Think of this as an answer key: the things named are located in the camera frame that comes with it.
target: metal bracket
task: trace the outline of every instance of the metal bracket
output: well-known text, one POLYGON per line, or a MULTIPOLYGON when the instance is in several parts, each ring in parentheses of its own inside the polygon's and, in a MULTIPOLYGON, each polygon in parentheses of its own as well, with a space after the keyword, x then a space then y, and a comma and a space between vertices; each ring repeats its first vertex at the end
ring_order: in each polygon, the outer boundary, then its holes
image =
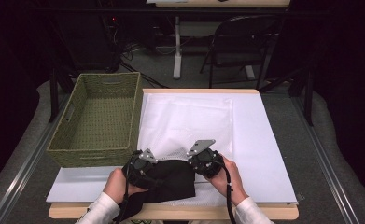
POLYGON ((158 162, 158 160, 155 159, 155 156, 153 155, 153 153, 150 151, 149 148, 147 150, 143 151, 141 153, 141 155, 139 155, 139 159, 141 159, 143 161, 148 161, 150 163, 157 163, 158 162))
POLYGON ((197 140, 193 147, 191 147, 190 151, 187 153, 188 156, 194 156, 199 154, 200 152, 206 150, 207 148, 209 148, 210 146, 214 145, 215 140, 214 139, 210 139, 210 140, 197 140))

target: wicker basket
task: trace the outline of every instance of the wicker basket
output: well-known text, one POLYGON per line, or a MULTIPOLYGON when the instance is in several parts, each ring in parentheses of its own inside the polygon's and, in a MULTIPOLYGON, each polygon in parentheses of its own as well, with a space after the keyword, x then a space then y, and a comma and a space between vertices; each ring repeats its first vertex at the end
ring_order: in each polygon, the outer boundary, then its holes
POLYGON ((139 73, 82 74, 47 152, 62 167, 124 165, 136 150, 139 73))

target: table leg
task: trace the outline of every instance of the table leg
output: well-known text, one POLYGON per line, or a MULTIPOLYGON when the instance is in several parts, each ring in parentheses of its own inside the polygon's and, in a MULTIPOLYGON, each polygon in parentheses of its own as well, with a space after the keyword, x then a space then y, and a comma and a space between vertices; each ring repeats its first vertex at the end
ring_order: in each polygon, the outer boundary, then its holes
POLYGON ((175 17, 175 63, 174 63, 174 79, 181 78, 181 36, 179 33, 179 17, 175 17))

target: black fabric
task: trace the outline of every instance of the black fabric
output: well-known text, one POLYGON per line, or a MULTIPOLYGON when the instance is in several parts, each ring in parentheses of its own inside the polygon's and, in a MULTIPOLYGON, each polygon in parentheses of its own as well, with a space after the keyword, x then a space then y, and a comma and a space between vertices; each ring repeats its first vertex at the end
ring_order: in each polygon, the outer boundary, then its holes
POLYGON ((136 193, 129 198, 122 220, 132 217, 142 209, 143 203, 162 203, 196 196, 195 173, 186 161, 159 161, 147 172, 153 179, 163 180, 161 186, 144 193, 136 193))

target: chair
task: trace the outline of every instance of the chair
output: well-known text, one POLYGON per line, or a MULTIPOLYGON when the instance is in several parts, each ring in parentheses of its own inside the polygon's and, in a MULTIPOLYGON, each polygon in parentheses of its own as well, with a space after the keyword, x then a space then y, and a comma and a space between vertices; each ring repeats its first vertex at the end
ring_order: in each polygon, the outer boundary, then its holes
POLYGON ((248 65, 260 65, 258 78, 255 79, 258 89, 268 42, 278 31, 279 24, 280 20, 277 17, 268 15, 239 16, 221 23, 214 33, 200 70, 202 73, 210 58, 209 88, 212 88, 213 84, 214 66, 244 68, 248 65))

